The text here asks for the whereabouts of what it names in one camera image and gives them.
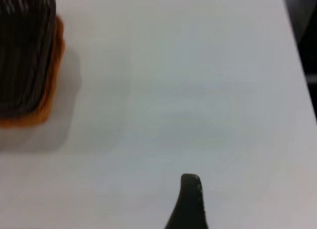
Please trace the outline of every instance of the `dark striped object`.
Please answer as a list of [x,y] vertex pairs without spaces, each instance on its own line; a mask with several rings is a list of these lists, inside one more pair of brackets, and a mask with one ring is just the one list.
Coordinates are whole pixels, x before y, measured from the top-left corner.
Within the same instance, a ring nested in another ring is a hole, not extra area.
[[0,0],[0,118],[39,104],[55,17],[55,0]]

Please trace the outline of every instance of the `tabletop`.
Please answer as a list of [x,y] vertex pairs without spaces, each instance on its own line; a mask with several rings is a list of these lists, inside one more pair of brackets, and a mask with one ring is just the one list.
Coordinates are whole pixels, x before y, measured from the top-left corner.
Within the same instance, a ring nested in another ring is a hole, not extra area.
[[52,115],[0,130],[0,229],[313,229],[317,130],[284,0],[56,0]]

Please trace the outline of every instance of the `white surface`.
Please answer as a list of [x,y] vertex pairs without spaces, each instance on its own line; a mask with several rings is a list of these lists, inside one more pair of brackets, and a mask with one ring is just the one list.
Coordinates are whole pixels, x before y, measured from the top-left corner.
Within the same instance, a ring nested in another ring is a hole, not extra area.
[[57,0],[50,120],[0,131],[0,228],[315,229],[316,122],[283,0]]

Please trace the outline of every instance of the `orange border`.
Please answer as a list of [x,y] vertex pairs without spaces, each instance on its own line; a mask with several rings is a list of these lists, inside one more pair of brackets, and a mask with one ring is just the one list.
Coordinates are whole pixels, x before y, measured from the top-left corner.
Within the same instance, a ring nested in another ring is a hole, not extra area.
[[24,116],[0,119],[0,128],[33,126],[43,123],[49,117],[56,90],[58,70],[65,50],[63,33],[64,24],[61,18],[57,16],[53,34],[51,63],[45,80],[43,96],[38,107]]

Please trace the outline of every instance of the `black plastic piece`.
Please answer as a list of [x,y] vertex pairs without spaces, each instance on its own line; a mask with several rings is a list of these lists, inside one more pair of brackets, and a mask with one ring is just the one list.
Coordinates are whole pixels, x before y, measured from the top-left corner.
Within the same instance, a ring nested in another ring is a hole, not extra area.
[[202,183],[197,175],[182,175],[178,200],[165,229],[208,229]]

